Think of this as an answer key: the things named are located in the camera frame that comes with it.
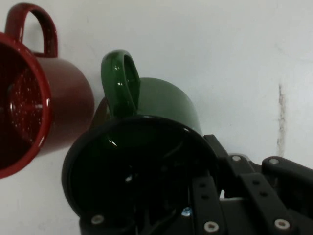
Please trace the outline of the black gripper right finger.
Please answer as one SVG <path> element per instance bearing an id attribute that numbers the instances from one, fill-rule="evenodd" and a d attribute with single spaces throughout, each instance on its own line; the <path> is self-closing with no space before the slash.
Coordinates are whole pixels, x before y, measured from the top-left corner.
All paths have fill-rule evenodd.
<path id="1" fill-rule="evenodd" d="M 313 171 L 282 157 L 261 165 L 228 155 L 214 135 L 204 137 L 218 163 L 218 187 L 226 196 L 245 196 L 273 234 L 313 233 Z"/>

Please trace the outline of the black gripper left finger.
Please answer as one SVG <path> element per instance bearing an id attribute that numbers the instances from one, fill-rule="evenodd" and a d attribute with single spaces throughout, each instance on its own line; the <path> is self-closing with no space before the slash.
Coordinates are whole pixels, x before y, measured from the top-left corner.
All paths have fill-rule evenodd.
<path id="1" fill-rule="evenodd" d="M 211 176 L 193 178 L 188 186 L 188 203 L 166 212 L 151 201 L 130 205 L 114 204 L 80 218 L 83 235 L 222 235 L 224 216 Z"/>

